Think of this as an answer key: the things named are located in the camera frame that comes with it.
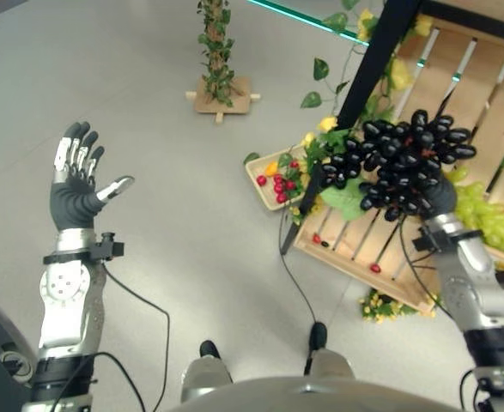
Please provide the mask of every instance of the glass table top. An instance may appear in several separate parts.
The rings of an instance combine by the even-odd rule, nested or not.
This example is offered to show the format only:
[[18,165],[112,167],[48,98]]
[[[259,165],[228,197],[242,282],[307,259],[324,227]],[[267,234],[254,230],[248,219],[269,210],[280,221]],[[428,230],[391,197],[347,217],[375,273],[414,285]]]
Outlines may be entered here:
[[338,35],[361,45],[368,45],[368,43],[356,37],[360,13],[364,9],[369,9],[373,15],[379,16],[384,3],[383,0],[360,0],[352,2],[356,3],[352,10],[346,10],[342,5],[342,0],[248,0],[248,2],[333,33],[335,32],[328,28],[323,20],[335,13],[344,12],[348,18],[347,25],[345,30]]

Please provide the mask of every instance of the black cable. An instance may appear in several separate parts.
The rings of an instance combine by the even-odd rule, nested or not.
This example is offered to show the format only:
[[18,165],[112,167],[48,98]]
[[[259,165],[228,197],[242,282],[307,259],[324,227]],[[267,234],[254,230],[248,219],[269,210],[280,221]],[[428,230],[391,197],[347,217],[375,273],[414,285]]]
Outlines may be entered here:
[[437,270],[437,268],[433,267],[433,266],[423,266],[421,264],[415,264],[414,267],[416,269],[430,269],[430,270]]
[[418,262],[421,262],[422,260],[429,259],[429,258],[431,258],[434,255],[434,252],[435,251],[430,251],[427,255],[422,256],[422,257],[420,257],[420,258],[418,258],[416,260],[412,260],[412,263],[416,264]]
[[475,389],[475,395],[473,395],[473,411],[477,412],[477,397],[478,397],[478,392],[481,390],[481,387],[477,385],[477,388]]
[[434,298],[434,296],[429,292],[429,289],[425,286],[425,283],[422,282],[422,279],[420,279],[420,276],[417,274],[416,268],[414,267],[414,264],[410,261],[410,256],[408,256],[408,252],[406,251],[406,246],[404,244],[404,235],[403,235],[403,225],[404,225],[404,219],[400,221],[398,224],[398,236],[400,237],[400,245],[403,248],[403,254],[404,258],[406,259],[406,262],[410,266],[410,269],[412,270],[412,273],[414,274],[414,277],[418,281],[418,283],[422,286],[423,290],[425,293],[428,295],[429,298],[450,318],[452,319],[452,315],[450,314],[449,311],[447,311],[442,305],[437,301],[437,299]]
[[305,296],[305,293],[303,292],[303,289],[301,289],[300,284],[295,280],[294,275],[292,274],[291,270],[289,269],[288,265],[286,264],[286,259],[284,258],[284,255],[282,254],[282,224],[284,223],[284,216],[286,214],[287,210],[287,205],[284,206],[284,209],[282,209],[282,216],[280,217],[280,227],[278,228],[278,253],[280,254],[280,259],[282,260],[282,264],[284,265],[284,269],[288,272],[288,275],[292,282],[294,283],[295,287],[297,290],[300,291],[301,296],[303,297],[303,300],[305,303],[307,303],[307,307],[309,308],[309,312],[311,313],[311,317],[313,318],[313,322],[316,323],[317,317],[314,316],[314,310],[313,307],[311,306],[311,302],[309,302],[309,299]]
[[70,375],[70,377],[67,379],[66,383],[64,384],[63,388],[61,389],[61,392],[59,393],[59,396],[57,399],[55,399],[55,402],[53,403],[53,406],[50,409],[50,412],[55,412],[55,408],[57,407],[58,403],[61,402],[61,399],[63,398],[64,393],[66,392],[66,389],[69,387],[70,383],[74,380],[74,378],[82,371],[84,367],[88,365],[88,363],[95,358],[99,356],[106,356],[109,358],[111,361],[113,361],[116,366],[120,369],[122,374],[124,375],[125,379],[128,381],[128,383],[131,386],[131,389],[133,390],[133,393],[135,393],[135,396],[137,397],[137,400],[139,401],[139,406],[141,406],[141,411],[146,412],[145,409],[145,404],[143,403],[143,398],[141,397],[141,394],[139,393],[139,390],[133,383],[133,380],[131,380],[130,375],[127,373],[125,370],[124,366],[118,359],[113,354],[109,354],[108,352],[97,352],[95,354],[91,354],[89,357],[87,357],[84,362],[80,364],[79,367],[76,368],[76,370]]
[[465,380],[473,373],[473,369],[470,369],[466,373],[464,373],[464,376],[461,377],[461,380],[459,381],[459,404],[461,405],[461,409],[465,410],[465,402],[464,402],[464,385],[465,385]]
[[172,325],[172,319],[171,319],[168,311],[165,311],[161,307],[155,305],[150,300],[146,300],[140,294],[134,292],[133,290],[131,290],[130,288],[128,288],[127,286],[125,286],[121,281],[119,281],[116,277],[114,277],[114,275],[111,272],[108,271],[108,269],[106,268],[106,266],[105,266],[105,271],[106,271],[106,274],[108,275],[108,277],[110,277],[114,281],[114,283],[116,283],[118,286],[120,286],[128,294],[131,294],[133,297],[139,299],[142,303],[145,303],[145,304],[151,306],[152,308],[156,309],[158,312],[162,313],[166,317],[166,319],[167,319],[166,358],[165,358],[166,360],[164,362],[164,382],[162,384],[162,390],[161,390],[160,397],[158,398],[158,401],[156,402],[155,407],[152,409],[152,412],[156,412],[156,410],[160,406],[160,403],[162,402],[162,399],[164,398],[164,395],[166,394],[167,358],[169,356],[169,335],[170,335],[170,330],[171,330],[171,325]]

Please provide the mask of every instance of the green grapes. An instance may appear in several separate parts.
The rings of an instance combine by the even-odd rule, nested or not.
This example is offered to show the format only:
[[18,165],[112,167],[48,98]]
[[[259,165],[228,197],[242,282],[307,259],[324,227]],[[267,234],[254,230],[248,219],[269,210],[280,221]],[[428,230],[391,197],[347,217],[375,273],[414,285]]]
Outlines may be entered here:
[[458,167],[446,174],[446,177],[454,183],[458,194],[456,216],[469,229],[481,229],[484,243],[504,251],[504,204],[484,200],[484,185],[481,182],[467,186],[456,185],[466,176],[466,167]]

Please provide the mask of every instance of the wooden pallet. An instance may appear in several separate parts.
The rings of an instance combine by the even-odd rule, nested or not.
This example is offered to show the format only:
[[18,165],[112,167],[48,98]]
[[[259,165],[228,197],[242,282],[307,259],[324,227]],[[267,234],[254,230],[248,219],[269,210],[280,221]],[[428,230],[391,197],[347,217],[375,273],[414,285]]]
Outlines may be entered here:
[[261,94],[252,93],[250,79],[248,77],[235,77],[234,88],[239,92],[232,92],[230,99],[233,106],[229,107],[211,100],[205,93],[205,82],[203,79],[198,81],[196,92],[186,92],[185,97],[194,101],[194,110],[199,113],[215,114],[216,124],[223,123],[225,113],[228,114],[246,114],[250,111],[250,104],[253,101],[261,99]]
[[[472,143],[478,155],[466,163],[470,174],[464,184],[480,180],[488,188],[504,158],[504,42],[479,39],[470,30],[445,22],[435,26],[430,38],[410,38],[398,50],[415,82],[409,92],[398,96],[400,101],[394,100],[395,120],[410,121],[417,108],[433,115],[452,91],[445,112],[454,116],[456,127],[476,130]],[[504,203],[504,168],[486,196]],[[412,259],[421,256],[412,245],[418,228],[419,222],[410,219],[403,227]],[[315,233],[330,246],[313,243]],[[311,215],[303,222],[295,246],[415,309],[425,312],[432,307],[405,262],[397,225],[386,222],[377,210],[349,222],[330,209]],[[504,253],[489,251],[504,261]],[[369,269],[372,263],[380,265],[380,274]],[[419,271],[419,276],[433,293],[438,292],[432,270]]]

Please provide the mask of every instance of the silver robotic arm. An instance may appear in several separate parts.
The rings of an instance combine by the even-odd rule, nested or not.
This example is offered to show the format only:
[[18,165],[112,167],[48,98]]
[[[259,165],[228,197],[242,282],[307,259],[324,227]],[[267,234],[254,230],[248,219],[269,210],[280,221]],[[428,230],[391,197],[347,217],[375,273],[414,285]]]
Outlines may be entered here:
[[123,254],[113,233],[103,233],[97,243],[94,217],[134,179],[124,176],[95,192],[94,173],[104,149],[98,147],[90,155],[98,135],[89,129],[86,122],[73,124],[55,156],[50,209],[59,232],[54,253],[44,258],[39,292],[46,312],[31,402],[23,406],[24,412],[50,412],[59,398],[55,410],[91,410],[88,388],[104,319],[103,261]]
[[490,394],[484,411],[504,411],[504,291],[480,233],[467,230],[447,207],[425,221],[424,239],[436,249],[441,295],[476,363],[479,388]]

